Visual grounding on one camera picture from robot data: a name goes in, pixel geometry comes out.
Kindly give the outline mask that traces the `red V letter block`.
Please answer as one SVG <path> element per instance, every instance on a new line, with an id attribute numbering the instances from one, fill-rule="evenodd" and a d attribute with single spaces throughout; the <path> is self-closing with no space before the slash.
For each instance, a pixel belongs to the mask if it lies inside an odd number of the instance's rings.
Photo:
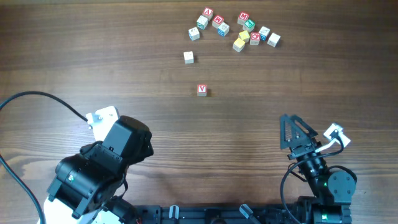
<path id="1" fill-rule="evenodd" d="M 207 95 L 207 86 L 205 84 L 197 85 L 197 96 L 206 96 Z"/>

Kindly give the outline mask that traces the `yellow K letter block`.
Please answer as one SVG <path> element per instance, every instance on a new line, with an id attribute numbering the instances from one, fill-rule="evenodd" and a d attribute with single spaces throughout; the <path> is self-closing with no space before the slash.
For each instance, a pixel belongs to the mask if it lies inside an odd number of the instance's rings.
<path id="1" fill-rule="evenodd" d="M 242 32 L 240 32 L 240 33 L 238 34 L 238 37 L 239 37 L 241 40 L 245 41 L 245 43 L 248 43 L 249 40 L 250 40 L 250 38 L 251 38 L 251 35 L 250 35 L 250 33 L 249 33 L 247 30 L 244 30 L 244 31 L 242 31 Z"/>

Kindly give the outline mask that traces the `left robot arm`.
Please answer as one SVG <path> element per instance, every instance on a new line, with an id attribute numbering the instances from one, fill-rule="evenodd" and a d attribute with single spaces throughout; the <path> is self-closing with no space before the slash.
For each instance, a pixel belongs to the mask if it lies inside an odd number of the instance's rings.
<path id="1" fill-rule="evenodd" d="M 139 223 L 137 209 L 116 191 L 128 186 L 131 165 L 153 155 L 151 137 L 148 126 L 128 116 L 96 128 L 94 143 L 56 166 L 39 222 Z"/>

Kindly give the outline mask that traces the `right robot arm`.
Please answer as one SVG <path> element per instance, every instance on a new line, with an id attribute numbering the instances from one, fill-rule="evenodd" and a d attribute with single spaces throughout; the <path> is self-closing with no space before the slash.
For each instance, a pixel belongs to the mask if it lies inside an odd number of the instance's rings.
<path id="1" fill-rule="evenodd" d="M 356 174 L 343 166 L 326 164 L 326 157 L 343 152 L 351 140 L 343 127 L 332 123 L 323 136 L 329 143 L 323 145 L 315 137 L 318 133 L 297 115 L 283 114 L 280 122 L 280 148 L 290 150 L 288 166 L 280 183 L 280 197 L 284 212 L 293 223 L 351 223 L 352 196 L 356 190 Z M 284 185 L 292 174 L 307 183 L 312 197 L 299 197 L 289 207 L 284 197 Z"/>

